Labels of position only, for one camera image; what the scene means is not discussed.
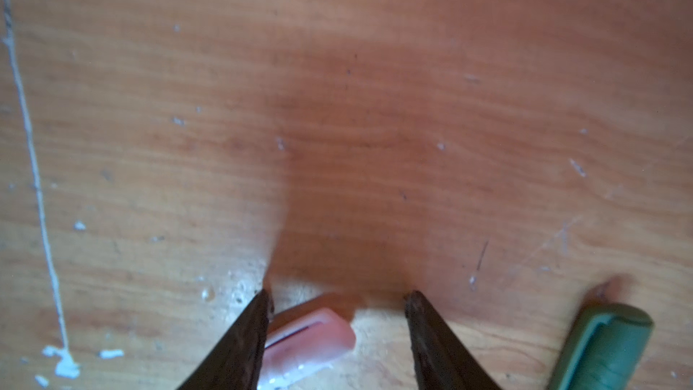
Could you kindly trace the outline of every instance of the black pointed object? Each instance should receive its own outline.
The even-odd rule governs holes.
[[[269,311],[270,295],[262,290],[178,390],[256,390]]]
[[[406,297],[419,390],[500,390],[419,291]]]

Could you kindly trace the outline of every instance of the dark scratch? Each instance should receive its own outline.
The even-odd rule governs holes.
[[[481,249],[481,256],[479,256],[479,263],[477,264],[477,271],[481,269],[481,261],[484,259],[484,255],[486,254],[486,247],[489,246],[489,240],[487,239],[486,242],[484,243],[484,247]]]

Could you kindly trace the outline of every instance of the wooden table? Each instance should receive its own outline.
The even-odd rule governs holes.
[[[504,389],[540,389],[607,281],[656,325],[629,388],[689,388],[693,0],[11,11],[81,375],[41,354],[63,341],[3,49],[0,387],[175,389],[264,278],[358,335],[296,389],[413,389],[413,287]]]

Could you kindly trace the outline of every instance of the pink pen cap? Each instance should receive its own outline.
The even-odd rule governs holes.
[[[332,309],[321,308],[267,336],[258,390],[282,389],[353,350],[356,334]]]

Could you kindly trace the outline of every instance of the green pen cap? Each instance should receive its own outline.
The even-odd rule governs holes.
[[[654,322],[625,304],[594,305],[578,316],[548,390],[622,390],[645,350]]]

